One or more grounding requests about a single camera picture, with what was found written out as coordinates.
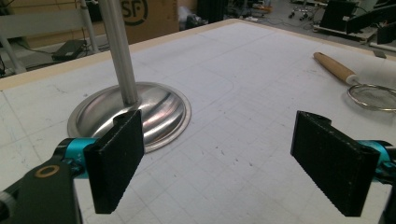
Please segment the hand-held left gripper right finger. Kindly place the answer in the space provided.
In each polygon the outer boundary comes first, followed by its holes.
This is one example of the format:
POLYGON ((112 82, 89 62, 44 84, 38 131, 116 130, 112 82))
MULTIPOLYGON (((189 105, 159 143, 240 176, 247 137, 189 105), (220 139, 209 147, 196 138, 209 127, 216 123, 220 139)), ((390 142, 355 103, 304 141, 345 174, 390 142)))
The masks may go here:
POLYGON ((384 217, 396 217, 396 147, 354 140, 321 115, 296 113, 290 154, 346 217, 359 217, 371 183, 391 185, 384 217))

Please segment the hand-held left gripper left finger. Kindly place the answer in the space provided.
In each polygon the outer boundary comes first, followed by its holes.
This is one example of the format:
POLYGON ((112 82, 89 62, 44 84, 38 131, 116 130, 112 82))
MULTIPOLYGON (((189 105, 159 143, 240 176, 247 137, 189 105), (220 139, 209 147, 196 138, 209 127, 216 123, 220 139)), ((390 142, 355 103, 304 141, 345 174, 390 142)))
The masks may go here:
POLYGON ((66 138, 55 149, 62 161, 78 165, 77 178, 88 178, 96 214, 119 205, 144 153, 141 111, 117 115, 101 137, 66 138))

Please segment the metal stand with round base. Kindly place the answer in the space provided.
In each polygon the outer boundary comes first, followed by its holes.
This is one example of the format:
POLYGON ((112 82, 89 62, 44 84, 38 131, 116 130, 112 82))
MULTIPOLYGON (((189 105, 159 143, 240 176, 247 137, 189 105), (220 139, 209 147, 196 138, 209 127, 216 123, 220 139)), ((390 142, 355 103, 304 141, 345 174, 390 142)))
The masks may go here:
POLYGON ((113 126, 116 116, 139 109, 145 151, 150 153, 170 144, 183 133, 191 119, 190 102, 172 87, 134 79, 120 1, 98 2, 118 84, 82 101, 68 119, 68 134, 71 137, 101 137, 113 126))

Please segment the white grid mat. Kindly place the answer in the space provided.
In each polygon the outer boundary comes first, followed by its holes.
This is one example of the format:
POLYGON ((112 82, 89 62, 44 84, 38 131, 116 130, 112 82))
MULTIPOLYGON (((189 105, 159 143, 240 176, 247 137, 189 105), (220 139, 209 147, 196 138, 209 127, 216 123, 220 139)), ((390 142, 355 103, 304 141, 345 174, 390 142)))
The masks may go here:
POLYGON ((355 139, 396 145, 396 115, 350 101, 315 60, 323 52, 365 82, 396 89, 396 62, 341 44, 241 21, 135 44, 134 75, 183 92, 191 122, 141 161, 118 209, 94 212, 77 182, 87 224, 377 224, 389 187, 373 184, 360 217, 343 216, 290 154, 295 116, 329 118, 355 139))

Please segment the black flat device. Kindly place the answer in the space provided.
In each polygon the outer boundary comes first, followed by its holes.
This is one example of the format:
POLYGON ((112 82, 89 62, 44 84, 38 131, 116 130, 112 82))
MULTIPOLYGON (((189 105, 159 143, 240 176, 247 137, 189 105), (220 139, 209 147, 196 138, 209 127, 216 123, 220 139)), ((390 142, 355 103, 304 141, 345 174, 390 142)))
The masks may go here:
POLYGON ((85 40, 68 40, 51 55, 51 58, 53 61, 62 62, 75 60, 86 46, 87 42, 85 40))

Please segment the black equipment case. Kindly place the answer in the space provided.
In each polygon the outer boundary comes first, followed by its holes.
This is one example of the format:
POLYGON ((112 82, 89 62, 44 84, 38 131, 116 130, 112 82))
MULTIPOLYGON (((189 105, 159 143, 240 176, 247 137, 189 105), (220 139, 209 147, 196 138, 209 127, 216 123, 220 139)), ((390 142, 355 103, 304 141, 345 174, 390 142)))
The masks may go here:
POLYGON ((329 0, 319 26, 344 32, 346 23, 352 16, 356 3, 347 0, 329 0))

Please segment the brown cardboard box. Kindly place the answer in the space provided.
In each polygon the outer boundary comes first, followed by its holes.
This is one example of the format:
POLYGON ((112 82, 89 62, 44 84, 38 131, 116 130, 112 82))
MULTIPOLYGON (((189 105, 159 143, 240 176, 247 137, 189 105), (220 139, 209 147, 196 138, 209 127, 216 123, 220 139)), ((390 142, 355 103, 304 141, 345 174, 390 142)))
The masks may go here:
POLYGON ((120 0, 129 44, 179 30, 177 0, 120 0))

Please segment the office chair wheel base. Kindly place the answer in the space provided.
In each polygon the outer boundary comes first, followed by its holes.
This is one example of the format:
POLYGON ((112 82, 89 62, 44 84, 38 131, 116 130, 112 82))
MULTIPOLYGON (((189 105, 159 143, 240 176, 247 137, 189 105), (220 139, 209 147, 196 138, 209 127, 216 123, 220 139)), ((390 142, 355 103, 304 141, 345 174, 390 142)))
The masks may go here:
POLYGON ((311 20, 313 18, 313 9, 310 7, 295 7, 289 14, 289 18, 294 18, 297 13, 301 14, 300 21, 311 20))

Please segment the wooden handled mesh strainer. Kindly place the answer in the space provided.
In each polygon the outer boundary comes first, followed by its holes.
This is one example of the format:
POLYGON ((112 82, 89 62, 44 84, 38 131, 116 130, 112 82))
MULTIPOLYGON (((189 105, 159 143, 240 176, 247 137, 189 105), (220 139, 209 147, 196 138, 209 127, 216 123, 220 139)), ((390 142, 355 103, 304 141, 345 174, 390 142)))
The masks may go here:
POLYGON ((396 113, 396 90, 360 83, 355 72, 324 53, 315 52, 313 57, 331 74, 349 85, 347 95, 355 104, 371 110, 396 113))

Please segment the white metal frame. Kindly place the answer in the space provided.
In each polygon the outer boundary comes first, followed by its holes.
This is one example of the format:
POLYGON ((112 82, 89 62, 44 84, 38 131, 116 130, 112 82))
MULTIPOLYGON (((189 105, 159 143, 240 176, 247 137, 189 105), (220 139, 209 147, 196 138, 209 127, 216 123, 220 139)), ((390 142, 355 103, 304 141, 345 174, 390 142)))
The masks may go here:
POLYGON ((13 64, 14 73, 25 73, 26 68, 9 44, 10 38, 85 28, 89 34, 92 52, 99 53, 87 3, 85 0, 78 2, 78 8, 58 12, 0 16, 0 43, 13 64))

